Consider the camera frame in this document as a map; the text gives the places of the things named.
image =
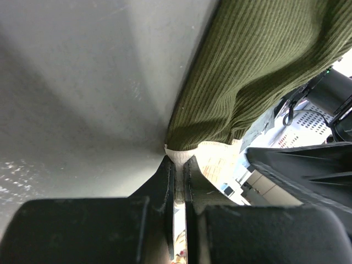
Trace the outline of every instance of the olive green sweater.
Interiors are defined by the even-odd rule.
[[[223,0],[190,69],[166,143],[229,144],[352,46],[351,0]]]

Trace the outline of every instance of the black plastic part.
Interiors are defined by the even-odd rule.
[[[350,240],[331,210],[236,206],[201,174],[195,157],[184,177],[189,264],[352,262]]]
[[[27,202],[0,247],[1,264],[168,260],[162,221],[148,197]]]
[[[334,117],[352,101],[352,80],[334,69],[330,69],[308,94],[307,99]]]
[[[331,129],[340,141],[352,142],[352,111],[341,121],[338,120]]]
[[[343,225],[325,208],[210,206],[197,226],[201,264],[352,261]]]
[[[199,263],[198,215],[208,205],[234,205],[201,173],[197,159],[192,157],[184,166],[186,237],[188,263]]]
[[[352,238],[351,157],[351,143],[247,151],[253,167],[304,204],[334,211]]]
[[[174,184],[175,164],[165,156],[157,172],[130,196],[148,196],[153,209],[163,215],[171,260],[174,257]]]

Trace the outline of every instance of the gray wall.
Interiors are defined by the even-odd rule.
[[[26,200],[126,196],[154,173],[215,5],[0,1],[0,234]]]

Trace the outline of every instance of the black device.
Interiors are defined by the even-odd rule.
[[[306,98],[315,106],[323,110],[332,120],[323,120],[331,131],[335,142],[352,142],[352,80],[338,71],[328,68],[298,88],[289,99],[289,113],[285,116],[284,125],[291,125],[295,105]]]

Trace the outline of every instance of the metal grille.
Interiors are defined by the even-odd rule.
[[[313,110],[324,115],[327,121],[331,121],[327,113],[309,103],[304,110]],[[288,149],[292,147],[303,147],[322,144],[331,134],[323,118],[315,113],[298,113],[291,126],[285,128],[272,147]]]

